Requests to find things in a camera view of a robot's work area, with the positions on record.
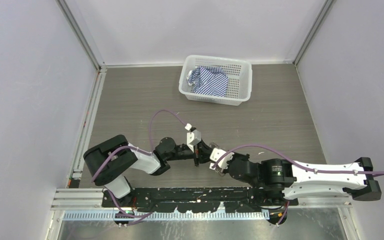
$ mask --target gray floor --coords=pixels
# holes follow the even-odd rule
[[[297,161],[326,163],[303,89],[292,64],[253,65],[252,93],[239,106],[187,100],[179,93],[182,67],[110,68],[90,140],[95,146],[123,134],[137,147],[150,150],[148,124],[154,112],[170,109],[202,132],[206,143],[225,150],[238,145],[269,145]],[[158,115],[153,141],[172,137],[185,143],[186,130],[169,113]],[[245,148],[253,162],[276,158],[263,149]],[[171,161],[171,169],[160,176],[128,169],[124,174],[133,187],[244,186],[226,175],[219,176],[208,163],[195,167],[193,160]],[[85,165],[81,188],[93,188]]]

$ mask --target blue and white striped shirt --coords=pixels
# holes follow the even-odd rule
[[[224,97],[229,78],[219,66],[199,66],[188,76],[187,83],[194,94]]]

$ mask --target black mounting plate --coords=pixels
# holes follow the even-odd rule
[[[139,212],[172,213],[177,209],[180,213],[205,213],[215,212],[221,202],[226,213],[261,212],[261,207],[273,206],[263,189],[252,187],[137,187],[119,203]],[[298,200],[289,205],[297,206]],[[106,191],[102,207],[116,207]]]

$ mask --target laundry basket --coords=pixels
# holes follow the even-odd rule
[[[221,67],[229,78],[226,96],[211,96],[196,94],[192,92],[192,87],[188,85],[187,75],[189,71],[197,66]],[[251,97],[253,85],[253,70],[251,63],[237,59],[190,55],[184,62],[179,80],[179,91],[187,99],[217,104],[238,106],[246,102]]]

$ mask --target metal sheet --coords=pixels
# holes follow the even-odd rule
[[[132,211],[136,216],[143,216],[145,212]],[[118,209],[105,210],[67,210],[62,219],[65,221],[110,221],[114,222]],[[154,212],[144,219],[144,221],[212,221],[212,220],[265,220],[270,219],[268,210],[261,212],[231,212],[227,213],[224,209],[215,212],[181,213],[174,212]],[[124,221],[136,221],[137,218],[125,218]]]
[[[294,208],[279,228],[265,220],[150,221],[118,228],[108,221],[63,221],[59,240],[67,239],[347,239],[337,208]]]

